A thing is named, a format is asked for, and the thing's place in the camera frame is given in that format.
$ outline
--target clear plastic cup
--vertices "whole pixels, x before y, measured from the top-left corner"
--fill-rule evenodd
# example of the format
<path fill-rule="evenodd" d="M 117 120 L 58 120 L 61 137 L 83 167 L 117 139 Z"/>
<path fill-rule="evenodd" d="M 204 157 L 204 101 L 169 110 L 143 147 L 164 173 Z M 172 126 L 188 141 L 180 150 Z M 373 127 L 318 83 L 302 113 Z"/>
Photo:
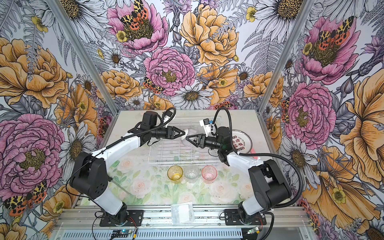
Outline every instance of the clear plastic cup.
<path fill-rule="evenodd" d="M 177 181 L 183 176 L 183 169 L 178 165 L 174 165 L 168 169 L 167 174 L 170 180 Z"/>
<path fill-rule="evenodd" d="M 196 165 L 190 164 L 184 167 L 183 174 L 187 181 L 192 183 L 199 177 L 200 169 Z"/>
<path fill-rule="evenodd" d="M 201 175 L 207 181 L 213 181 L 217 177 L 217 170 L 214 166 L 207 165 L 201 170 Z"/>

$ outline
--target table surface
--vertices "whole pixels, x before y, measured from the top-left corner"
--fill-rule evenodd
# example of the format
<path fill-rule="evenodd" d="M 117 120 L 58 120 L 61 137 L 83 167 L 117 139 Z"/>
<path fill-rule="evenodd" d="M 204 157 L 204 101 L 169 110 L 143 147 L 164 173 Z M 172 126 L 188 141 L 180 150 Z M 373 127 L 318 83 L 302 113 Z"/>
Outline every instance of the table surface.
<path fill-rule="evenodd" d="M 113 127 L 107 144 L 118 140 L 136 123 L 141 121 L 145 111 L 122 111 Z M 254 110 L 230 110 L 233 129 L 247 133 L 253 143 L 255 152 L 269 152 L 260 123 Z M 212 119 L 215 111 L 178 110 L 177 118 Z M 221 111 L 222 125 L 228 126 L 225 111 Z M 144 145 L 117 160 L 108 174 L 130 194 L 110 182 L 108 187 L 127 205 L 170 205 L 192 201 L 193 204 L 238 204 L 252 196 L 249 176 L 239 169 L 228 167 L 224 163 L 214 165 L 218 175 L 213 182 L 204 182 L 201 175 L 194 182 L 182 177 L 174 183 L 167 177 L 169 166 L 148 163 L 150 147 Z M 201 170 L 205 165 L 197 165 Z M 83 198 L 81 205 L 94 205 Z"/>

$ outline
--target pink plastic cup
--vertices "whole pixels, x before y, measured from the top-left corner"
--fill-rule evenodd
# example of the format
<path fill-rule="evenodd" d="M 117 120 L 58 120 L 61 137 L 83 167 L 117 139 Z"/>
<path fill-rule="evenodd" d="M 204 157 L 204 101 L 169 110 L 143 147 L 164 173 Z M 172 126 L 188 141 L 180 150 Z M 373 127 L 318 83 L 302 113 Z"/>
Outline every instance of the pink plastic cup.
<path fill-rule="evenodd" d="M 217 170 L 214 166 L 207 165 L 201 170 L 201 175 L 206 181 L 213 182 L 217 177 Z"/>

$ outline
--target wire dish rack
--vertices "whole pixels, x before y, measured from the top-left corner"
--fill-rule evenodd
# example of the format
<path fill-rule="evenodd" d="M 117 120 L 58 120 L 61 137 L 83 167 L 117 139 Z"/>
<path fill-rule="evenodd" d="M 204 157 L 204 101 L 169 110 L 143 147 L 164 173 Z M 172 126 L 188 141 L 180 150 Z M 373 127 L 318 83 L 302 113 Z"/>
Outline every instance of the wire dish rack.
<path fill-rule="evenodd" d="M 181 130 L 192 128 L 197 131 L 197 134 L 204 133 L 204 128 L 200 126 L 199 121 L 207 117 L 193 118 L 174 118 L 170 123 Z M 216 125 L 222 125 L 221 118 L 216 118 Z M 208 148 L 198 148 L 195 146 L 186 147 L 181 142 L 180 138 L 175 140 L 161 139 L 159 142 L 151 145 L 149 150 L 148 163 L 157 164 L 158 166 L 172 165 L 214 165 L 220 162 L 217 156 L 217 151 Z"/>

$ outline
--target pink object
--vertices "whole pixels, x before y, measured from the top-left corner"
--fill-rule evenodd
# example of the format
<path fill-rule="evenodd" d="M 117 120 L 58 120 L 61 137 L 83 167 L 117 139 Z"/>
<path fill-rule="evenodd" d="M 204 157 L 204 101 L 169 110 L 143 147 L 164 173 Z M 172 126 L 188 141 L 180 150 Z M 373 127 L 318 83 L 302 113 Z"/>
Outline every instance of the pink object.
<path fill-rule="evenodd" d="M 192 60 L 172 48 L 159 48 L 143 62 L 149 78 L 156 86 L 165 88 L 163 93 L 175 95 L 175 91 L 195 81 Z"/>
<path fill-rule="evenodd" d="M 0 123 L 0 197 L 26 196 L 46 181 L 59 180 L 60 145 L 65 141 L 60 127 L 37 114 Z"/>
<path fill-rule="evenodd" d="M 320 31 L 329 31 L 337 29 L 343 22 L 336 23 L 336 19 L 332 22 L 329 18 L 319 18 L 319 20 L 313 25 L 313 28 L 309 31 L 309 36 L 306 36 L 304 43 L 312 43 L 313 48 L 317 48 L 316 42 L 319 38 Z M 327 65 L 322 65 L 320 59 L 310 58 L 308 55 L 301 55 L 301 59 L 296 62 L 296 68 L 299 72 L 302 72 L 304 76 L 309 76 L 313 81 L 321 81 L 325 85 L 336 82 L 347 70 L 349 70 L 358 54 L 353 54 L 356 49 L 356 42 L 360 35 L 360 31 L 356 30 L 356 18 L 349 30 L 350 36 L 347 40 L 340 45 L 335 53 L 334 60 Z"/>
<path fill-rule="evenodd" d="M 201 170 L 201 175 L 205 180 L 213 181 L 217 177 L 217 170 L 214 166 L 208 165 Z"/>
<path fill-rule="evenodd" d="M 116 39 L 116 43 L 123 46 L 122 53 L 126 56 L 135 56 L 143 52 L 151 52 L 158 47 L 164 46 L 168 40 L 168 23 L 166 17 L 161 18 L 153 4 L 149 6 L 144 0 L 143 4 L 144 7 L 148 9 L 148 20 L 153 28 L 153 33 L 151 38 L 142 37 L 122 43 Z M 133 4 L 128 7 L 124 3 L 123 8 L 116 6 L 116 8 L 107 9 L 108 24 L 112 26 L 109 28 L 111 34 L 116 35 L 118 31 L 124 30 L 124 24 L 120 21 L 120 18 L 125 15 L 131 15 L 134 10 L 133 7 Z"/>
<path fill-rule="evenodd" d="M 332 96 L 320 83 L 300 83 L 290 97 L 288 115 L 287 136 L 299 138 L 310 150 L 321 147 L 335 127 Z"/>

